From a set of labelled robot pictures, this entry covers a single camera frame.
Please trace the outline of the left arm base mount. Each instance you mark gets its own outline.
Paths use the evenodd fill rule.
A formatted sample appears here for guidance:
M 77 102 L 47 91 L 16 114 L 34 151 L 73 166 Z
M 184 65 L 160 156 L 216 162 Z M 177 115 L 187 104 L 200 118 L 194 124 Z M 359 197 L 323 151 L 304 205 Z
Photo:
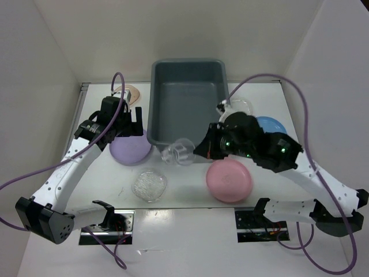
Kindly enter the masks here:
M 134 210 L 117 209 L 115 221 L 109 227 L 102 228 L 100 225 L 90 225 L 87 229 L 106 245 L 115 245 L 121 239 L 123 239 L 122 245 L 131 245 L 134 215 Z

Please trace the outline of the blue plastic plate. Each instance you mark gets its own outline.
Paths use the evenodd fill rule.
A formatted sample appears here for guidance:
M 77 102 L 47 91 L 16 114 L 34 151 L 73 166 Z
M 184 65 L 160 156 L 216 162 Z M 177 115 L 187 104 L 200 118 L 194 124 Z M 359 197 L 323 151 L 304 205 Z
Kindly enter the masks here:
M 283 124 L 272 117 L 259 116 L 257 117 L 257 121 L 264 132 L 287 134 L 287 130 Z

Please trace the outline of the purple plastic plate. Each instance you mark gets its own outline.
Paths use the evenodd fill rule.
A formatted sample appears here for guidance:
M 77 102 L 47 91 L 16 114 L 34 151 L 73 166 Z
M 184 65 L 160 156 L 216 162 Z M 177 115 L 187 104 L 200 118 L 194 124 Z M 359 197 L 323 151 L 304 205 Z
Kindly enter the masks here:
M 109 146 L 111 156 L 125 166 L 139 164 L 150 153 L 151 148 L 146 130 L 142 136 L 116 137 Z

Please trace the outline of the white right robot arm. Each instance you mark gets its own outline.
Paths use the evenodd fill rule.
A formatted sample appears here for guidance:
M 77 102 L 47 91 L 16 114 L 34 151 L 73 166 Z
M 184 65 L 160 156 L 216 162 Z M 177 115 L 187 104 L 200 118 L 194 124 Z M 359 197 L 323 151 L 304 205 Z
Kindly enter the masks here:
M 347 187 L 319 167 L 307 151 L 285 133 L 264 132 L 256 117 L 235 112 L 218 123 L 210 123 L 194 154 L 220 160 L 229 155 L 250 158 L 263 169 L 279 174 L 299 185 L 311 200 L 258 200 L 254 223 L 303 222 L 334 237 L 344 237 L 362 229 L 364 217 L 359 208 L 367 205 L 368 192 Z

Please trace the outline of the clear plastic cup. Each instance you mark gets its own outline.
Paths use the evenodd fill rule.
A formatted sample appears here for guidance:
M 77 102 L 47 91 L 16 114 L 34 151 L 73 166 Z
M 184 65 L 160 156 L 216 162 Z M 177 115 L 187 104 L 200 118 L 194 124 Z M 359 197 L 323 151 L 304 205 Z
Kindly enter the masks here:
M 195 145 L 187 138 L 179 138 L 161 152 L 162 161 L 170 165 L 188 166 L 195 160 Z

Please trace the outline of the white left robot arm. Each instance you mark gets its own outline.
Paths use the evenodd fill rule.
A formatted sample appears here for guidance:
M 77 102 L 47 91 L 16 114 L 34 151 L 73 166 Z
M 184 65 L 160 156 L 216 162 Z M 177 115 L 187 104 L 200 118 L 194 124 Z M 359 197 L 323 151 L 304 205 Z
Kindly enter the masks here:
M 55 244 L 64 242 L 76 229 L 96 225 L 107 231 L 123 221 L 115 208 L 101 200 L 86 207 L 66 210 L 73 190 L 88 167 L 116 137 L 142 136 L 142 108 L 135 108 L 136 120 L 127 101 L 106 96 L 77 128 L 67 154 L 44 185 L 29 199 L 20 197 L 15 208 L 26 230 Z

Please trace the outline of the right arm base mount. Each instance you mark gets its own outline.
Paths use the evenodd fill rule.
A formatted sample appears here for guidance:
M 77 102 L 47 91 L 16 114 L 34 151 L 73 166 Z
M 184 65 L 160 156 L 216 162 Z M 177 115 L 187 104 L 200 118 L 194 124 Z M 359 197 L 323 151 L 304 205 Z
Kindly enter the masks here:
M 238 243 L 289 241 L 286 222 L 273 223 L 267 219 L 259 219 L 251 209 L 236 209 L 235 221 Z

